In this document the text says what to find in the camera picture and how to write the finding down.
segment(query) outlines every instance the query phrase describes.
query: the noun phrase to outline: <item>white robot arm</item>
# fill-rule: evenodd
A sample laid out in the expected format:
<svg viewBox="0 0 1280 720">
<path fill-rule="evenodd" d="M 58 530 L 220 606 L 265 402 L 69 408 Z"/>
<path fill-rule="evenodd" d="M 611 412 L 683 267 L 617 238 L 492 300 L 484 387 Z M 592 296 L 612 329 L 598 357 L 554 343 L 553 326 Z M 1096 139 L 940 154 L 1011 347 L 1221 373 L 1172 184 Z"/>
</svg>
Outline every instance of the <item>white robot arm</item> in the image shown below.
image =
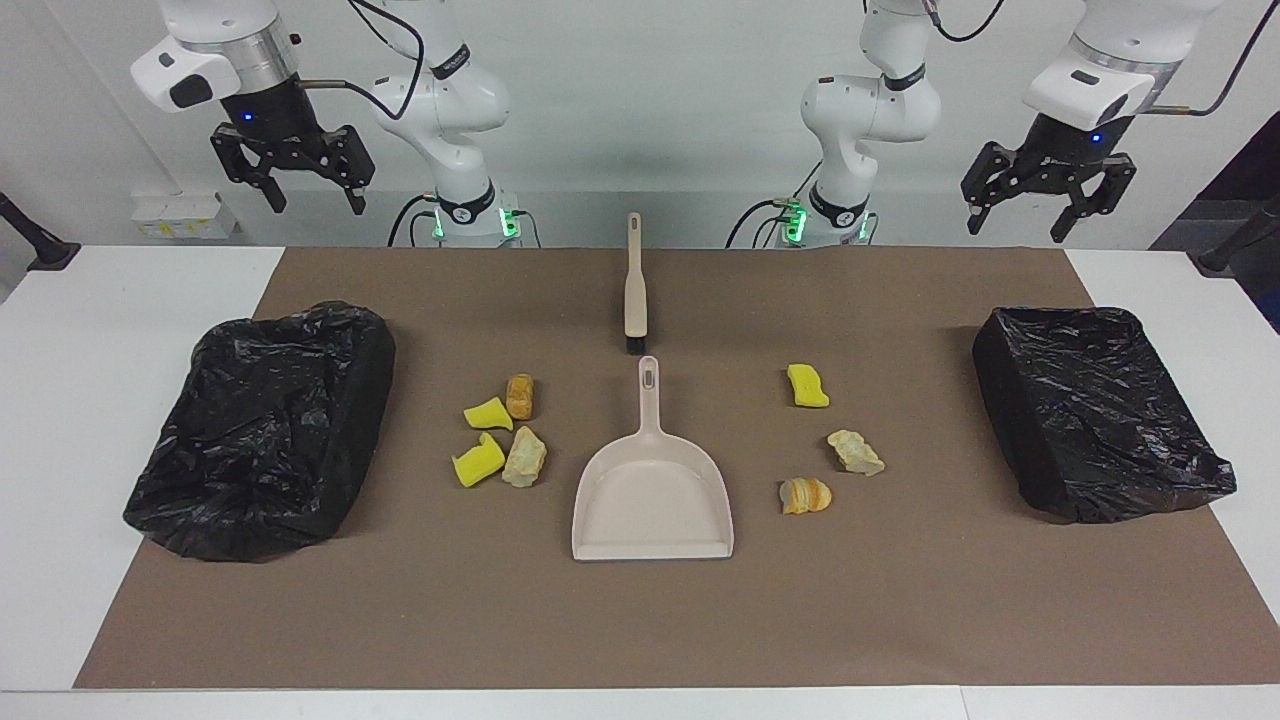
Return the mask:
<svg viewBox="0 0 1280 720">
<path fill-rule="evenodd" d="M 805 246 L 847 242 L 856 232 L 877 172 L 865 141 L 913 142 L 937 127 L 942 101 L 924 76 L 931 35 L 920 0 L 870 0 L 859 44 L 882 74 L 823 77 L 805 91 L 801 117 L 822 145 L 822 169 L 805 197 Z"/>
<path fill-rule="evenodd" d="M 1201 26 L 1224 0 L 1085 0 L 1066 47 L 1023 101 L 1038 115 L 1018 150 L 988 142 L 961 182 L 977 234 L 991 209 L 1024 192 L 1068 195 L 1050 231 L 1062 242 L 1075 223 L 1110 214 L 1137 173 L 1115 154 L 1134 115 L 1156 99 L 1190 53 Z M 1092 195 L 1083 183 L 1102 182 Z"/>
<path fill-rule="evenodd" d="M 285 199 L 271 170 L 308 170 L 364 211 L 374 163 L 356 128 L 328 132 L 316 122 L 291 50 L 301 38 L 285 35 L 275 3 L 160 0 L 160 10 L 169 36 L 133 63 L 133 79 L 170 113 L 221 102 L 230 122 L 210 140 L 228 179 L 261 190 L 280 213 Z"/>
<path fill-rule="evenodd" d="M 489 176 L 484 155 L 463 133 L 502 127 L 511 115 L 507 87 L 471 60 L 445 0 L 378 0 L 387 12 L 412 26 L 422 38 L 430 77 L 412 88 L 411 78 L 379 81 L 374 95 L 399 108 L 401 118 L 379 115 L 378 123 L 401 137 L 426 160 L 435 179 L 436 236 L 449 246 L 493 247 L 520 232 L 508 199 Z M 416 59 L 417 38 L 396 27 L 387 35 L 399 54 Z"/>
</svg>

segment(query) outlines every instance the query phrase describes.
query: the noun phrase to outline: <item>black plastic bag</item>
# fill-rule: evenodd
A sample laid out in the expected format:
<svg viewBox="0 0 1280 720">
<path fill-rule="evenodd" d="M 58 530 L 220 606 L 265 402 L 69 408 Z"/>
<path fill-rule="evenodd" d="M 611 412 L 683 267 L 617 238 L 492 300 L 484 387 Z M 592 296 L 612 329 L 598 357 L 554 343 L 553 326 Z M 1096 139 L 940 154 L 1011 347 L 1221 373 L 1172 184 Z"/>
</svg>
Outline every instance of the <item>black plastic bag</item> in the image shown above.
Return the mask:
<svg viewBox="0 0 1280 720">
<path fill-rule="evenodd" d="M 997 309 L 973 357 L 1032 507 L 1115 523 L 1235 492 L 1231 465 L 1213 454 L 1132 313 Z"/>
<path fill-rule="evenodd" d="M 202 560 L 261 560 L 333 537 L 378 445 L 394 360 L 387 323 L 346 302 L 215 327 L 124 520 Z"/>
</svg>

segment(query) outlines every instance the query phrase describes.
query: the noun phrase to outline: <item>dustpan handle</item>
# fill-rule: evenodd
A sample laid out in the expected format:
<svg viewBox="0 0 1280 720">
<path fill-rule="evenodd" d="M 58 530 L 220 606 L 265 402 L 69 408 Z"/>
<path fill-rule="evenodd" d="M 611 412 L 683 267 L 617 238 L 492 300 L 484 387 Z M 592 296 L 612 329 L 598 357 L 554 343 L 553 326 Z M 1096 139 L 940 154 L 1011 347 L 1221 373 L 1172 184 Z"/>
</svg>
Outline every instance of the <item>dustpan handle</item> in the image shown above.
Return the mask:
<svg viewBox="0 0 1280 720">
<path fill-rule="evenodd" d="M 662 432 L 658 416 L 658 359 L 645 355 L 640 359 L 640 432 Z"/>
</svg>

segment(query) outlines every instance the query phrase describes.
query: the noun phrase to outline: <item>brown mat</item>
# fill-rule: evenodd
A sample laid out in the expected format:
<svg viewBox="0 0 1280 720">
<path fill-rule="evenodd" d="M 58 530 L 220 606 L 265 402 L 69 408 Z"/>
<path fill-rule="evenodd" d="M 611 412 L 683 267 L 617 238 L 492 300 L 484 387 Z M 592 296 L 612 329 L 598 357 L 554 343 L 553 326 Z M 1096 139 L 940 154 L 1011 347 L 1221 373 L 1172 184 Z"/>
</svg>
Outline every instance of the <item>brown mat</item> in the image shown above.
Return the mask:
<svg viewBox="0 0 1280 720">
<path fill-rule="evenodd" d="M 77 687 L 1280 682 L 1280 630 L 1207 509 L 1064 527 L 1018 497 L 969 347 L 996 305 L 1089 305 L 1061 252 L 645 263 L 663 424 L 719 462 L 733 559 L 570 556 L 579 473 L 637 423 L 622 251 L 289 250 L 260 318 L 343 299 L 399 343 L 365 489 L 338 538 L 262 565 L 143 543 Z M 822 372 L 831 409 L 788 406 L 790 361 Z M 543 479 L 463 489 L 461 410 L 515 372 L 539 382 Z M 823 437 L 842 427 L 890 469 L 838 473 Z M 832 506 L 781 515 L 795 475 Z"/>
</svg>

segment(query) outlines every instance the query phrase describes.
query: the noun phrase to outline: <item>black pole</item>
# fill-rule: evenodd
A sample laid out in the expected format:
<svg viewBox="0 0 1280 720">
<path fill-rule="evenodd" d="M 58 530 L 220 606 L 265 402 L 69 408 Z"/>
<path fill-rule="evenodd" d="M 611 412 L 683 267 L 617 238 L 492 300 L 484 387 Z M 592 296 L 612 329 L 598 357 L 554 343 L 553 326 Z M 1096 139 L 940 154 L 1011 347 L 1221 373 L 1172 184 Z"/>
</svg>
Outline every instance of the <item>black pole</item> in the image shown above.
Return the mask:
<svg viewBox="0 0 1280 720">
<path fill-rule="evenodd" d="M 28 270 L 61 270 L 79 252 L 78 242 L 63 242 L 54 233 L 36 224 L 9 196 L 0 192 L 0 218 L 9 220 L 13 229 L 36 249 L 36 259 L 27 265 Z"/>
<path fill-rule="evenodd" d="M 1267 204 L 1249 218 L 1249 222 L 1231 233 L 1231 237 L 1221 245 L 1202 254 L 1196 260 L 1213 270 L 1221 273 L 1231 263 L 1231 256 L 1245 247 L 1266 240 L 1267 236 L 1280 231 L 1280 195 L 1272 197 Z"/>
</svg>

